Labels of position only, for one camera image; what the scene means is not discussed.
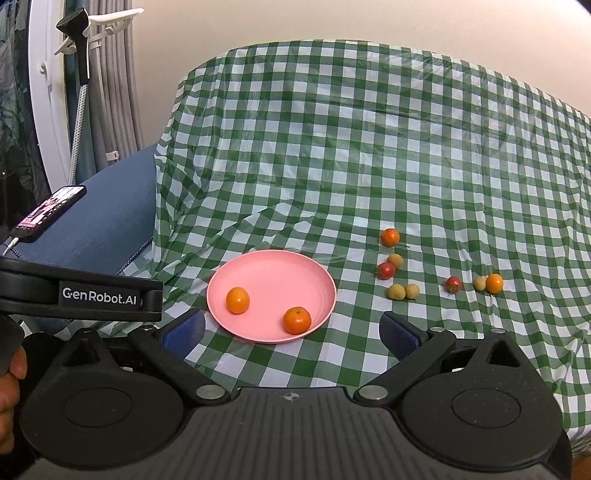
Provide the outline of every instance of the phone screen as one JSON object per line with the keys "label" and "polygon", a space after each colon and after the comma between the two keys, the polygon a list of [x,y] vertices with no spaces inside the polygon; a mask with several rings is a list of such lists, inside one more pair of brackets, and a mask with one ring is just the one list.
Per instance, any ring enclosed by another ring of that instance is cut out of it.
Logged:
{"label": "phone screen", "polygon": [[45,202],[39,205],[33,210],[21,223],[18,224],[17,228],[32,229],[38,226],[47,219],[49,214],[57,209],[60,205],[63,205],[73,196],[83,190],[83,186],[63,187],[49,197]]}

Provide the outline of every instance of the charging cable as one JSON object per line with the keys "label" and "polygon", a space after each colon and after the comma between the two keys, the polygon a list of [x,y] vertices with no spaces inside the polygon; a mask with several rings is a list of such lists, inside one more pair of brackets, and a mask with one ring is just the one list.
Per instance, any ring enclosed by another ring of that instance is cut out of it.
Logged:
{"label": "charging cable", "polygon": [[12,239],[12,241],[8,244],[8,246],[6,247],[6,250],[4,251],[4,253],[2,254],[2,256],[6,255],[8,252],[10,252],[10,249],[12,247],[14,247],[17,243],[18,243],[19,238],[16,236]]}

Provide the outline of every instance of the pink plate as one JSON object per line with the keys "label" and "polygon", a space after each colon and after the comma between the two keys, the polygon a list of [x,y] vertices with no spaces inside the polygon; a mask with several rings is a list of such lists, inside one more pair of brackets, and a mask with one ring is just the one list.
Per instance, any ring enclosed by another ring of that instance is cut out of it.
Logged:
{"label": "pink plate", "polygon": [[[242,287],[251,298],[250,308],[234,315],[226,308],[231,288]],[[259,250],[223,265],[207,288],[207,305],[213,318],[228,332],[259,343],[283,343],[308,335],[322,325],[336,303],[335,282],[317,262],[286,250]],[[287,333],[283,314],[304,307],[312,317],[310,329]]]}

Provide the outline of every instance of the small round fruit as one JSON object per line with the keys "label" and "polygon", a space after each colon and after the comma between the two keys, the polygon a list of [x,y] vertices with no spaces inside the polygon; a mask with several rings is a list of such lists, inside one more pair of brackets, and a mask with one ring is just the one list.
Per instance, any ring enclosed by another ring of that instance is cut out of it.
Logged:
{"label": "small round fruit", "polygon": [[390,262],[380,263],[376,275],[380,280],[392,278],[396,273],[396,268]]}
{"label": "small round fruit", "polygon": [[394,228],[386,228],[379,236],[382,245],[385,247],[393,247],[400,241],[400,233]]}
{"label": "small round fruit", "polygon": [[484,277],[476,277],[474,279],[474,289],[477,291],[482,291],[486,287],[486,280]]}
{"label": "small round fruit", "polygon": [[488,293],[496,295],[503,290],[503,283],[503,277],[501,277],[498,273],[493,273],[486,279],[486,290]]}
{"label": "small round fruit", "polygon": [[404,300],[406,291],[404,287],[398,283],[395,283],[388,289],[388,297],[392,300]]}
{"label": "small round fruit", "polygon": [[234,287],[226,295],[226,307],[230,312],[240,315],[248,310],[251,305],[251,298],[242,287]]}
{"label": "small round fruit", "polygon": [[283,316],[283,328],[287,333],[300,335],[310,329],[312,317],[304,307],[293,307]]}
{"label": "small round fruit", "polygon": [[415,300],[421,293],[421,289],[418,288],[418,285],[415,285],[414,283],[409,283],[405,290],[406,296],[409,300]]}
{"label": "small round fruit", "polygon": [[400,268],[404,264],[404,259],[398,254],[389,254],[388,262],[394,265],[396,268]]}
{"label": "small round fruit", "polygon": [[445,282],[445,289],[449,293],[458,293],[462,289],[462,281],[457,277],[449,277]]}

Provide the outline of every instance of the white hanger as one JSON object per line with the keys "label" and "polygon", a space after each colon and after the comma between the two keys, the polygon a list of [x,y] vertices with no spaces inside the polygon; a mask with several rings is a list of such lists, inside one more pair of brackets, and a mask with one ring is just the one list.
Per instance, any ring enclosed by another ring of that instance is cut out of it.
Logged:
{"label": "white hanger", "polygon": [[[85,35],[90,33],[90,27],[93,25],[105,26],[105,29],[102,32],[93,35],[88,39],[89,48],[91,48],[91,44],[126,29],[134,17],[142,13],[144,13],[143,8],[133,8],[131,10],[122,10],[121,12],[113,12],[105,15],[89,15],[88,20],[90,21],[90,25],[84,32]],[[71,55],[75,52],[76,45],[69,37],[67,37],[60,45],[60,48],[56,50],[54,55],[59,55],[60,53]]]}

